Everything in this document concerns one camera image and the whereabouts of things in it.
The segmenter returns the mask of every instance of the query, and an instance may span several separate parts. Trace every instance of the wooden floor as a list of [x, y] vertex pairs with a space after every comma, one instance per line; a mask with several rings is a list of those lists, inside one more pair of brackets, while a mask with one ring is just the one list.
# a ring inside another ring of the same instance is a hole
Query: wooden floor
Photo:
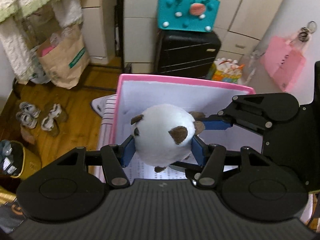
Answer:
[[[110, 64], [119, 65], [119, 60], [114, 60]], [[51, 83], [19, 85], [22, 88], [21, 100], [16, 100], [11, 95], [1, 115], [8, 120], [10, 125], [19, 127], [18, 121], [15, 120], [15, 114], [22, 101], [32, 103], [41, 110], [48, 102], [60, 103], [65, 108], [69, 119], [59, 125], [60, 133], [56, 138], [52, 138], [40, 128], [40, 122], [46, 115], [44, 112], [38, 118], [36, 128], [30, 130], [35, 136], [36, 144], [27, 147], [40, 156], [43, 167], [77, 146], [85, 146], [87, 150], [96, 150], [101, 117], [91, 109], [91, 101], [114, 94], [114, 92], [82, 88], [82, 86], [90, 85], [115, 89], [119, 73], [120, 70], [117, 69], [89, 66], [82, 74], [79, 84], [70, 90], [55, 87]]]

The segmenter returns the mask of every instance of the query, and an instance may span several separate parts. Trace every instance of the stuffed animal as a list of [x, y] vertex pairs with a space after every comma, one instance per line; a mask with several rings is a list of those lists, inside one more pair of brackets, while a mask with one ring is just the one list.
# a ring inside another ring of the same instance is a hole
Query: stuffed animal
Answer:
[[191, 153], [191, 139], [204, 130], [204, 124], [195, 121], [204, 117], [198, 112], [186, 112], [180, 107], [164, 104], [152, 106], [131, 119], [136, 153], [155, 172], [169, 164], [182, 161]]

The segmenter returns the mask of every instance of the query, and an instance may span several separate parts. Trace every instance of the pink bag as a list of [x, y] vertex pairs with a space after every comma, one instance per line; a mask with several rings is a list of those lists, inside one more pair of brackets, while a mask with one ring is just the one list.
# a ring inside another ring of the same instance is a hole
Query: pink bag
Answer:
[[301, 42], [294, 34], [286, 40], [281, 37], [272, 37], [266, 53], [261, 58], [261, 63], [283, 92], [289, 92], [306, 63], [303, 56], [307, 49], [307, 42]]

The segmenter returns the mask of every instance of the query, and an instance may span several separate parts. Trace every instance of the white wall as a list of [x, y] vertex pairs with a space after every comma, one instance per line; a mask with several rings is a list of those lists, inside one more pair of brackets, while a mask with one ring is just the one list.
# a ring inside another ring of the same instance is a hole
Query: white wall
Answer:
[[[300, 104], [309, 104], [313, 100], [314, 64], [320, 60], [320, 0], [284, 0], [268, 31], [264, 35], [258, 49], [265, 49], [272, 36], [287, 36], [306, 26], [309, 21], [318, 24], [318, 31], [313, 34], [312, 41], [305, 53], [307, 63], [294, 89], [291, 91]], [[264, 69], [249, 83], [257, 93], [280, 92]]]
[[0, 112], [11, 93], [14, 74], [0, 42]]

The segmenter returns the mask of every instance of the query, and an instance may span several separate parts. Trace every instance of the brown paper bag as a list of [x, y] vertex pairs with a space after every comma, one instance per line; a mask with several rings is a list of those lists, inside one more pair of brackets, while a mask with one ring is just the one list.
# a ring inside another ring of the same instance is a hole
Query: brown paper bag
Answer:
[[37, 50], [39, 61], [46, 74], [51, 78], [51, 82], [66, 89], [78, 84], [80, 76], [90, 60], [78, 25], [73, 25], [71, 29], [68, 32], [69, 35], [47, 55], [41, 57], [41, 52], [50, 47], [50, 39], [42, 43]]

